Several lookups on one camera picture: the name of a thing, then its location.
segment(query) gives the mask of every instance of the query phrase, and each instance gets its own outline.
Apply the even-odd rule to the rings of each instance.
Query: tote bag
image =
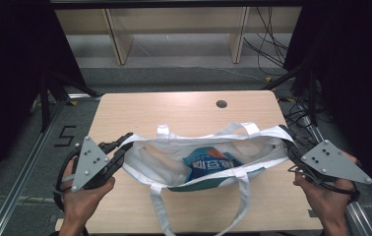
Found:
[[[222,235],[245,215],[251,202],[250,179],[288,160],[283,139],[293,142],[279,126],[259,130],[254,123],[231,123],[217,133],[199,138],[180,137],[170,132],[168,126],[160,125],[155,139],[134,134],[122,144],[133,142],[125,153],[122,167],[140,183],[151,186],[155,213],[165,235],[175,234],[170,228],[161,197],[162,189],[173,192],[205,191],[238,183],[240,205],[230,225],[217,234]],[[221,153],[228,153],[241,165],[187,181],[191,168],[185,164],[184,158],[199,148],[215,148]]]

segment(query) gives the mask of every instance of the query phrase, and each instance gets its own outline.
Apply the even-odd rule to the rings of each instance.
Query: table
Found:
[[[227,106],[218,108],[219,100],[226,101]],[[111,142],[131,131],[154,138],[156,126],[167,124],[180,136],[199,137],[233,121],[252,121],[260,129],[285,124],[271,91],[114,93],[102,97],[89,135],[97,142]],[[287,161],[251,181],[252,204],[233,231],[322,228],[318,218],[309,216],[310,206],[301,189],[292,185],[293,174],[287,172],[291,165]],[[114,176],[115,188],[88,222],[89,231],[161,233],[150,187],[122,169]],[[239,205],[237,185],[192,193],[163,190],[162,197],[176,233],[220,232]]]

